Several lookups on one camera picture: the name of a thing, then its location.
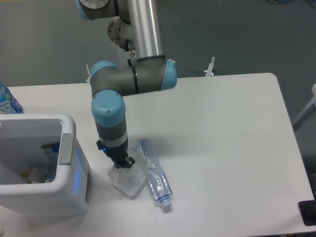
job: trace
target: blue bottle label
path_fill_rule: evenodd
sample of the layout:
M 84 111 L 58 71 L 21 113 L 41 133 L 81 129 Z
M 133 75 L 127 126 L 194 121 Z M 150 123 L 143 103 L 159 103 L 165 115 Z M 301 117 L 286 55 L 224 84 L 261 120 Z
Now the blue bottle label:
M 3 85 L 0 86 L 0 115 L 21 113 L 23 113 L 23 108 L 9 89 Z

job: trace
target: plastic bottle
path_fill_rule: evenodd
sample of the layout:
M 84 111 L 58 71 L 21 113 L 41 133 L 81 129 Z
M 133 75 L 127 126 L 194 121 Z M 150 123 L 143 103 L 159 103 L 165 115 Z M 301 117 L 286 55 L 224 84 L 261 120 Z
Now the plastic bottle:
M 0 115 L 22 113 L 22 106 L 14 98 L 10 90 L 0 83 Z
M 148 159 L 147 183 L 156 204 L 162 208 L 170 206 L 173 193 L 150 139 L 137 141 L 134 150 L 141 152 Z

